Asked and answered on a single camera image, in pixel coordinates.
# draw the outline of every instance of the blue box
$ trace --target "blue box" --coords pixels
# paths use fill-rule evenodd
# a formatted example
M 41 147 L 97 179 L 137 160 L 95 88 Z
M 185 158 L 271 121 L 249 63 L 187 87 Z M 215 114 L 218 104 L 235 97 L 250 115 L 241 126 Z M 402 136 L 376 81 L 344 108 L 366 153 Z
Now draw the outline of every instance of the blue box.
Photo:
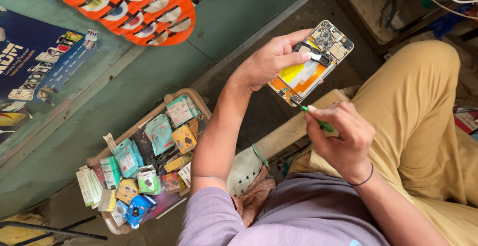
M 149 196 L 135 196 L 126 211 L 126 220 L 136 229 L 151 217 L 157 205 L 157 202 Z

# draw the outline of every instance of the brown cloth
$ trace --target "brown cloth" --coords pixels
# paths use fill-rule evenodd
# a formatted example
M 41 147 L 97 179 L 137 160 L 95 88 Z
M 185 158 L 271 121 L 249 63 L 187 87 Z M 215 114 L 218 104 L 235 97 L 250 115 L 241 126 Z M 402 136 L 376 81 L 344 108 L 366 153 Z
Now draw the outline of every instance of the brown cloth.
M 247 190 L 238 198 L 231 196 L 236 205 L 236 210 L 242 218 L 244 227 L 248 228 L 256 220 L 265 204 L 269 192 L 275 187 L 275 180 L 268 179 L 269 168 L 264 164 L 257 177 L 252 181 Z

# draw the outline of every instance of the fingernail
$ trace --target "fingernail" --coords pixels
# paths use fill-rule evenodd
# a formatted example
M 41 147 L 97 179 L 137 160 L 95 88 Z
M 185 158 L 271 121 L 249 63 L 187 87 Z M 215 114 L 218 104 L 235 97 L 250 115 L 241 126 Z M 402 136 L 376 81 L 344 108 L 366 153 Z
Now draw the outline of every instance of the fingernail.
M 302 52 L 302 60 L 307 61 L 312 58 L 312 52 Z
M 313 107 L 312 105 L 307 106 L 307 110 L 310 113 L 315 113 L 317 111 L 317 108 Z

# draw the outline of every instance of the knee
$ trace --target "knee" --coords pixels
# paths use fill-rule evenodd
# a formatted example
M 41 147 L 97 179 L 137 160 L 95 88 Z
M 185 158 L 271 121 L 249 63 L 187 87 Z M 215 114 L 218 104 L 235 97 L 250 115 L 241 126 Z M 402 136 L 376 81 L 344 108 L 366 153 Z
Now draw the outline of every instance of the knee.
M 406 58 L 413 62 L 404 68 L 419 68 L 431 71 L 449 72 L 458 75 L 460 59 L 457 50 L 451 45 L 438 41 L 421 41 L 408 44 L 400 49 L 394 57 Z

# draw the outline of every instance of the hand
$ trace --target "hand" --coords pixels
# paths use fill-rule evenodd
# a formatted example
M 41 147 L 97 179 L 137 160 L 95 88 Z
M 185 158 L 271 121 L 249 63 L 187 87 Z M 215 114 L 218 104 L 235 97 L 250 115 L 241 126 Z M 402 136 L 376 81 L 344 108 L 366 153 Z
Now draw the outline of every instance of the hand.
M 305 114 L 307 134 L 317 153 L 349 183 L 359 184 L 371 173 L 367 158 L 375 129 L 361 117 L 351 102 L 337 102 L 324 110 L 309 105 Z M 338 137 L 325 137 L 316 119 L 331 123 Z
M 292 52 L 292 49 L 298 42 L 303 41 L 312 30 L 302 29 L 272 38 L 245 60 L 230 79 L 252 93 L 276 78 L 281 70 L 307 62 L 311 58 L 310 53 Z

